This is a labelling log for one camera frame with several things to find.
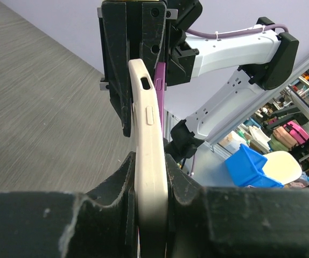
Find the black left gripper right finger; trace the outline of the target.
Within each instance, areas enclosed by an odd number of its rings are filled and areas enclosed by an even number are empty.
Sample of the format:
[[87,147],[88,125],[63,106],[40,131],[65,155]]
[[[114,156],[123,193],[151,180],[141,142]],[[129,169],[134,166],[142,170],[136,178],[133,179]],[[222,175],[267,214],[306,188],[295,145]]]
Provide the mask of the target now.
[[165,160],[167,257],[309,257],[309,188],[203,187]]

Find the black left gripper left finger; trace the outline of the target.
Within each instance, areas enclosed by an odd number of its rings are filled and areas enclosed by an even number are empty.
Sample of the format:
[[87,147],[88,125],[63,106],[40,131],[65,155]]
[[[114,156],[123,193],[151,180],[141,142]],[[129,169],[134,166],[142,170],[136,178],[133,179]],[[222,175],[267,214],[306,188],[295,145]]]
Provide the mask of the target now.
[[84,194],[0,192],[0,257],[136,257],[135,157]]

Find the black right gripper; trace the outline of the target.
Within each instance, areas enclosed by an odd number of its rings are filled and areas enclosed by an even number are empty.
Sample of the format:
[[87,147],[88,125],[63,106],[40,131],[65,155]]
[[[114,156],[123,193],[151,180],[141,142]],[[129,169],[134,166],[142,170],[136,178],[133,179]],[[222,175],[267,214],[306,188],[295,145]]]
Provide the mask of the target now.
[[199,18],[199,1],[103,1],[97,10],[104,83],[123,135],[131,135],[131,86],[128,62],[142,59],[150,75],[166,63],[169,86],[189,80],[198,54],[186,43],[186,31]]

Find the purple bare phone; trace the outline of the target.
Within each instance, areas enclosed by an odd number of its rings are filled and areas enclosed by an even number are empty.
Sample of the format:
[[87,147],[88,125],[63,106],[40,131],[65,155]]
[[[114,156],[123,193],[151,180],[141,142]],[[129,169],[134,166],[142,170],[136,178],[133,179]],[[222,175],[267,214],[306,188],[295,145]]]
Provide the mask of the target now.
[[164,92],[166,86],[166,63],[158,62],[155,69],[153,85],[157,94],[159,118],[162,134],[164,134]]

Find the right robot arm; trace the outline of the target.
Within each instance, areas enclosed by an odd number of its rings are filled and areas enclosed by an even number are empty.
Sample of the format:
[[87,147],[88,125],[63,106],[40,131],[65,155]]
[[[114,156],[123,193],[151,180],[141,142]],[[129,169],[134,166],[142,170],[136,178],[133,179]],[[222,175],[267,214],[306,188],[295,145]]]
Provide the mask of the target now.
[[207,34],[191,30],[202,13],[199,1],[103,1],[97,10],[104,78],[123,134],[129,137],[136,98],[129,62],[143,61],[155,91],[202,74],[236,67],[225,85],[171,129],[165,152],[176,161],[191,158],[205,142],[220,141],[240,124],[246,105],[278,88],[291,75],[299,41],[266,17],[243,30]]

